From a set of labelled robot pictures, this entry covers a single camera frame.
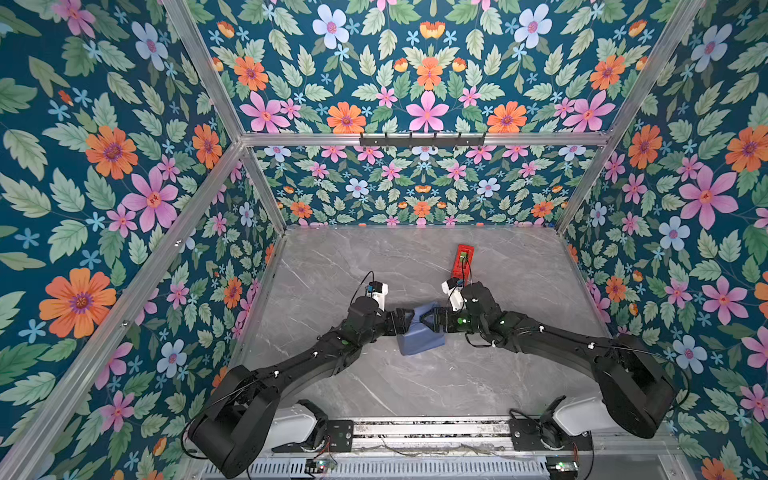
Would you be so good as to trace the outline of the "red tape dispenser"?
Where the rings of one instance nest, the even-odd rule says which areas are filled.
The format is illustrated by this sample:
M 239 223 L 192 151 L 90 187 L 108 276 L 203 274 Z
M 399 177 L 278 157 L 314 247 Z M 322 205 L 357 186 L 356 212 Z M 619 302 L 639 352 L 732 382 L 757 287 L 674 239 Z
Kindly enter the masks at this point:
M 452 268 L 452 277 L 467 282 L 471 275 L 471 264 L 475 249 L 472 246 L 460 244 Z

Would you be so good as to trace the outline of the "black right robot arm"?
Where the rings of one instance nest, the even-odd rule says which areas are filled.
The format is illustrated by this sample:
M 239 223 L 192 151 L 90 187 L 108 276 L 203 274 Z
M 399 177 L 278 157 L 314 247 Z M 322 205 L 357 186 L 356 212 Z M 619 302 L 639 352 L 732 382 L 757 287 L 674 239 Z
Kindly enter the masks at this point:
M 670 376 L 639 339 L 594 337 L 505 311 L 482 283 L 460 291 L 459 307 L 434 307 L 419 321 L 436 333 L 478 334 L 491 348 L 545 358 L 591 377 L 607 414 L 639 438 L 653 437 L 678 394 Z

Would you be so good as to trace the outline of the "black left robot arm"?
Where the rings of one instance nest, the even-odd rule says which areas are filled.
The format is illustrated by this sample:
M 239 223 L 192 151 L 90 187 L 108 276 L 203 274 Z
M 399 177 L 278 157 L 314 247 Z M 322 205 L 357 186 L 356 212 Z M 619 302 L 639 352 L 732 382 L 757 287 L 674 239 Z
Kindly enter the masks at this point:
M 413 309 L 384 311 L 371 297 L 355 299 L 346 318 L 307 350 L 260 369 L 231 368 L 191 421 L 188 438 L 225 478 L 236 478 L 266 445 L 283 398 L 339 374 L 378 338 L 407 333 L 414 317 Z

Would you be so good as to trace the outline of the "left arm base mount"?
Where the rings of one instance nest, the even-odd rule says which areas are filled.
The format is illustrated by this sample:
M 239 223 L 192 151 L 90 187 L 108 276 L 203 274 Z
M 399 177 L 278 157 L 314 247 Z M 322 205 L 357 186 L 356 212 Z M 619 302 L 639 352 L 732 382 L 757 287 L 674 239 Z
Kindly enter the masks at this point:
M 263 453 L 349 452 L 355 423 L 332 419 L 310 400 L 298 400 L 293 406 L 279 408 L 272 421 Z

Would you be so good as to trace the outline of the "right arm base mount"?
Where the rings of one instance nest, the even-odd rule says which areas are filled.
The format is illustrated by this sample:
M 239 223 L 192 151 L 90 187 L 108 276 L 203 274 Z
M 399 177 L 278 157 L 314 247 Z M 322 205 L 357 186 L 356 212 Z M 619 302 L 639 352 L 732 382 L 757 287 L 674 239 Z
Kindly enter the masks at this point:
M 565 395 L 557 397 L 538 417 L 510 408 L 508 426 L 514 449 L 565 451 L 571 448 L 578 452 L 593 451 L 594 442 L 590 432 L 570 435 L 556 423 L 555 409 L 561 406 L 565 399 Z

